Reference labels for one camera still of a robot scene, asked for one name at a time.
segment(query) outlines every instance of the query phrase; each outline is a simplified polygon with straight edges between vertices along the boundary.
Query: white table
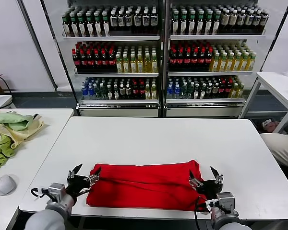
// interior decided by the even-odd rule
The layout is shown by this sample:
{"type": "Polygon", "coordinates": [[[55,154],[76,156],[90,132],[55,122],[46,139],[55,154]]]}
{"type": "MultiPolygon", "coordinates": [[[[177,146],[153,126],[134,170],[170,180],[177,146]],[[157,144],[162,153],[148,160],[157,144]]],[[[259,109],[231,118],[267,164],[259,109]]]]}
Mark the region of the white table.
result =
{"type": "MultiPolygon", "coordinates": [[[[288,181],[252,123],[244,119],[72,117],[29,189],[67,184],[68,170],[80,163],[79,175],[89,175],[96,163],[147,165],[192,159],[199,162],[206,180],[213,179],[210,166],[224,174],[223,191],[235,196],[240,218],[288,219],[288,181]]],[[[73,215],[194,218],[188,211],[89,207],[86,197],[78,198],[73,215]]],[[[47,201],[28,190],[19,209],[41,211],[47,201]]]]}
{"type": "Polygon", "coordinates": [[[16,108],[14,103],[7,106],[9,103],[12,102],[12,96],[11,95],[0,95],[0,108],[16,108]]]}
{"type": "MultiPolygon", "coordinates": [[[[253,85],[251,93],[241,111],[239,118],[245,117],[261,85],[263,85],[288,109],[288,76],[282,73],[257,73],[255,84],[253,85]]],[[[282,132],[286,124],[288,124],[288,112],[273,132],[282,132]]]]}
{"type": "Polygon", "coordinates": [[[10,175],[17,183],[16,190],[8,196],[0,196],[0,230],[10,229],[18,214],[18,206],[39,167],[57,140],[73,109],[12,109],[19,114],[38,113],[45,126],[16,148],[16,154],[0,168],[0,177],[10,175]]]}

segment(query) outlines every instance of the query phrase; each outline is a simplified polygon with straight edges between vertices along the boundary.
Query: white mouse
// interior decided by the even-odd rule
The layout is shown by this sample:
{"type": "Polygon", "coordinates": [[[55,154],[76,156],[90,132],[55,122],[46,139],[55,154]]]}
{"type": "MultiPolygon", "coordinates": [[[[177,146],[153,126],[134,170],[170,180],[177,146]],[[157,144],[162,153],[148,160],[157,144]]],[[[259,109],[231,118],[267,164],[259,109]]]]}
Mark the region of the white mouse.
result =
{"type": "Polygon", "coordinates": [[[0,196],[4,196],[15,190],[16,182],[8,175],[0,177],[0,196]]]}

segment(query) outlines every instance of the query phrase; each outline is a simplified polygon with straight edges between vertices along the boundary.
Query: bottle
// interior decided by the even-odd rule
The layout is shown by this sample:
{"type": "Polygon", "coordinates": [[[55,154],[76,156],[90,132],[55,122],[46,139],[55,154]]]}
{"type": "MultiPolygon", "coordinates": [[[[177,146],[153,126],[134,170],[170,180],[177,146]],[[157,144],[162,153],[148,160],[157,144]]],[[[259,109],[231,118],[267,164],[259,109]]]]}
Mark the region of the bottle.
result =
{"type": "Polygon", "coordinates": [[[172,84],[169,84],[167,88],[167,99],[172,99],[172,98],[173,98],[173,86],[172,84]]]}
{"type": "Polygon", "coordinates": [[[77,25],[77,21],[74,13],[69,14],[72,21],[72,32],[75,37],[81,37],[79,26],[77,25]]]}
{"type": "Polygon", "coordinates": [[[234,59],[234,53],[230,52],[229,56],[228,56],[228,58],[226,60],[226,63],[225,63],[224,71],[231,71],[232,64],[233,64],[233,59],[234,59]]]}
{"type": "Polygon", "coordinates": [[[153,73],[158,73],[158,64],[157,64],[157,54],[152,54],[152,71],[153,73]]]}
{"type": "Polygon", "coordinates": [[[225,13],[222,14],[221,25],[220,25],[220,32],[227,33],[227,27],[229,22],[229,10],[225,10],[225,13]]]}
{"type": "Polygon", "coordinates": [[[233,63],[231,65],[231,71],[238,71],[238,67],[240,65],[241,62],[241,52],[237,52],[235,59],[233,60],[233,63]]]}
{"type": "Polygon", "coordinates": [[[217,71],[220,71],[220,72],[224,71],[224,67],[225,67],[225,64],[226,64],[226,57],[227,57],[227,53],[224,52],[222,54],[222,57],[219,59],[218,66],[216,68],[217,71]]]}
{"type": "Polygon", "coordinates": [[[130,73],[129,60],[127,54],[123,54],[123,66],[124,66],[124,73],[130,73]]]}
{"type": "Polygon", "coordinates": [[[240,88],[237,90],[236,98],[242,98],[244,84],[242,83],[240,88]]]}
{"type": "Polygon", "coordinates": [[[104,31],[106,36],[110,36],[110,30],[109,30],[109,21],[108,21],[108,14],[107,12],[102,12],[102,19],[104,24],[104,31]]]}
{"type": "Polygon", "coordinates": [[[190,11],[190,13],[188,35],[193,34],[195,26],[195,11],[190,11]]]}
{"type": "Polygon", "coordinates": [[[219,92],[219,83],[216,82],[216,83],[213,85],[212,97],[213,97],[213,98],[216,98],[218,92],[219,92]]]}
{"type": "Polygon", "coordinates": [[[203,84],[202,84],[201,94],[200,94],[200,99],[202,99],[202,98],[205,97],[205,93],[206,93],[206,86],[207,86],[206,83],[203,83],[203,84]]]}
{"type": "Polygon", "coordinates": [[[196,35],[201,35],[203,30],[203,17],[204,11],[199,11],[197,27],[196,27],[196,35]]]}
{"type": "Polygon", "coordinates": [[[137,67],[138,73],[143,73],[143,59],[141,53],[138,53],[137,67]]]}
{"type": "Polygon", "coordinates": [[[216,35],[218,33],[219,30],[219,26],[220,26],[220,15],[221,15],[221,11],[216,11],[216,15],[215,15],[215,19],[213,21],[213,26],[212,26],[212,35],[216,35]]]}
{"type": "Polygon", "coordinates": [[[228,98],[235,98],[238,90],[238,83],[234,84],[234,87],[231,89],[228,98]]]}
{"type": "Polygon", "coordinates": [[[237,17],[236,22],[236,33],[243,33],[244,31],[244,21],[245,21],[246,13],[245,10],[241,10],[241,14],[237,17]]]}
{"type": "Polygon", "coordinates": [[[116,54],[116,67],[117,67],[117,73],[123,73],[123,63],[122,60],[120,58],[120,54],[116,54]]]}
{"type": "Polygon", "coordinates": [[[211,63],[210,63],[210,67],[209,67],[210,71],[213,71],[213,72],[217,71],[217,66],[219,63],[219,56],[220,56],[220,54],[218,52],[215,52],[215,55],[212,58],[211,63]]]}
{"type": "Polygon", "coordinates": [[[80,29],[81,36],[85,37],[87,28],[86,28],[86,26],[84,24],[82,13],[77,13],[77,16],[78,16],[78,20],[79,20],[78,26],[79,26],[79,29],[80,29]]]}
{"type": "Polygon", "coordinates": [[[174,11],[174,16],[172,18],[172,34],[173,35],[177,35],[177,31],[178,31],[178,14],[179,11],[174,11]]]}
{"type": "Polygon", "coordinates": [[[95,28],[96,28],[96,33],[98,37],[101,37],[101,27],[100,27],[100,19],[99,19],[99,13],[95,12],[94,13],[94,17],[95,17],[95,28]]]}
{"type": "Polygon", "coordinates": [[[107,85],[107,88],[108,88],[108,98],[109,100],[112,100],[113,99],[113,94],[112,94],[112,87],[110,84],[107,85]]]}
{"type": "Polygon", "coordinates": [[[245,52],[242,60],[240,61],[239,66],[238,66],[238,71],[244,71],[245,70],[248,59],[249,59],[249,52],[245,52]]]}
{"type": "Polygon", "coordinates": [[[236,22],[237,22],[237,18],[238,18],[238,15],[237,15],[237,10],[234,10],[230,16],[229,16],[229,21],[228,21],[228,32],[229,33],[233,33],[234,32],[234,28],[236,26],[236,22]]]}
{"type": "Polygon", "coordinates": [[[94,25],[92,22],[92,15],[90,12],[87,12],[86,14],[86,26],[87,26],[87,30],[88,30],[88,36],[89,37],[94,37],[94,25]]]}
{"type": "Polygon", "coordinates": [[[262,12],[262,14],[261,14],[261,19],[260,19],[260,22],[259,22],[259,28],[258,28],[259,29],[259,31],[258,31],[259,34],[263,33],[264,27],[265,27],[268,19],[269,19],[269,11],[268,10],[264,10],[262,12]]]}
{"type": "Polygon", "coordinates": [[[253,70],[254,63],[255,63],[255,58],[256,58],[256,53],[253,52],[251,54],[251,58],[248,59],[248,62],[246,64],[246,66],[245,66],[244,71],[252,71],[253,70]]]}
{"type": "Polygon", "coordinates": [[[110,23],[111,23],[112,30],[118,29],[119,24],[118,24],[117,15],[115,11],[111,11],[110,23]]]}
{"type": "Polygon", "coordinates": [[[207,18],[205,20],[205,26],[204,26],[205,35],[210,34],[211,23],[212,23],[212,11],[208,11],[207,18]]]}
{"type": "Polygon", "coordinates": [[[62,16],[62,20],[63,20],[62,26],[64,29],[65,37],[71,37],[72,36],[72,34],[71,34],[72,25],[69,24],[69,22],[67,20],[67,16],[65,13],[61,14],[61,16],[62,16]]]}
{"type": "Polygon", "coordinates": [[[135,62],[135,54],[131,54],[131,61],[130,61],[130,64],[131,64],[131,73],[136,73],[136,62],[135,62]]]}
{"type": "Polygon", "coordinates": [[[187,11],[182,11],[180,20],[180,35],[184,35],[187,27],[187,11]]]}

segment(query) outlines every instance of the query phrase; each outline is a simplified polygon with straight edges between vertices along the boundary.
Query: red towel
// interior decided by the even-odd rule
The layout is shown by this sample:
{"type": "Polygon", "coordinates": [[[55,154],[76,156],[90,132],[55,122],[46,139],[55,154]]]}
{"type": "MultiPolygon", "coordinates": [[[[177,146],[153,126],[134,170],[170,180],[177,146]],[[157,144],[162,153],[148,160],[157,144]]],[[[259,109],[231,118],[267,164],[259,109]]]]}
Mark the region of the red towel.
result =
{"type": "Polygon", "coordinates": [[[99,167],[100,179],[86,199],[90,206],[194,211],[198,194],[189,183],[190,170],[202,181],[196,161],[144,166],[96,164],[91,175],[99,167]]]}

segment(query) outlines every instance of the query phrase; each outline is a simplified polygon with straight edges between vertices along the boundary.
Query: refrigerator shelf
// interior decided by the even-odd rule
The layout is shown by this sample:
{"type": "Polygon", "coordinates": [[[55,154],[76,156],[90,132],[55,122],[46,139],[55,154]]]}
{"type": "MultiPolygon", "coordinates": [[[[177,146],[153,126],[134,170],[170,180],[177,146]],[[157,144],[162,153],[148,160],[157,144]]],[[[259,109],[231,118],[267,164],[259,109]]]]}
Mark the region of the refrigerator shelf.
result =
{"type": "Polygon", "coordinates": [[[169,72],[169,77],[181,76],[220,76],[220,75],[251,75],[252,71],[229,71],[229,72],[169,72]]]}
{"type": "Polygon", "coordinates": [[[216,35],[171,35],[171,40],[260,40],[265,39],[265,35],[247,34],[216,34],[216,35]]]}
{"type": "Polygon", "coordinates": [[[143,36],[102,36],[102,37],[63,37],[64,40],[74,42],[93,42],[93,41],[158,41],[159,35],[143,36]]]}
{"type": "Polygon", "coordinates": [[[158,73],[75,73],[74,76],[85,78],[150,78],[158,77],[158,73]]]}

